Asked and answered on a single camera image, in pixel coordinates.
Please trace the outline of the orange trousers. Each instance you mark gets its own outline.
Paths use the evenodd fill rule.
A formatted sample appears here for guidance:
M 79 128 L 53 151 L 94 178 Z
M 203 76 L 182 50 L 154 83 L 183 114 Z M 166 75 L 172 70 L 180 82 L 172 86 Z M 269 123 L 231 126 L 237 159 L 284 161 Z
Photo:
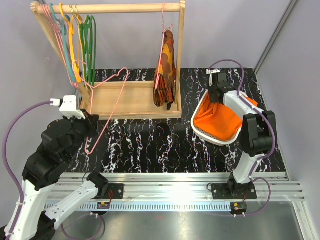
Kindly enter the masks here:
M 211 103 L 208 94 L 200 104 L 193 124 L 207 134 L 226 142 L 242 128 L 242 118 L 221 103 Z

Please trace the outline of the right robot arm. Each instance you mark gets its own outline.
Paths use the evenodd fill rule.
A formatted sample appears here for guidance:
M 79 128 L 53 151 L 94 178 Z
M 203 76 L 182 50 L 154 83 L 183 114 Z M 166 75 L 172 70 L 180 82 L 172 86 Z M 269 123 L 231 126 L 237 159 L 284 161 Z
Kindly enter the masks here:
M 241 91 L 230 86 L 227 75 L 220 70 L 207 70 L 208 95 L 212 103 L 230 108 L 242 119 L 240 144 L 242 155 L 227 183 L 212 183 L 210 191 L 215 200 L 254 200 L 257 198 L 253 181 L 262 158 L 275 149 L 276 116 L 251 103 Z

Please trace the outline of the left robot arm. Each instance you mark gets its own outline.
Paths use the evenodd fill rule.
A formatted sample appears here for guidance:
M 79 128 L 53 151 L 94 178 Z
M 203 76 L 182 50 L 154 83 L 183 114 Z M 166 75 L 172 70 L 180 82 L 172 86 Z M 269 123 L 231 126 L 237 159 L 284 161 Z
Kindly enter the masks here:
M 1 227 L 2 240 L 50 240 L 62 223 L 87 201 L 107 196 L 109 181 L 91 173 L 84 183 L 51 208 L 47 198 L 61 175 L 75 159 L 88 137 L 95 137 L 99 116 L 82 109 L 82 117 L 63 117 L 51 122 L 42 142 L 26 161 L 22 172 L 22 197 L 10 222 Z

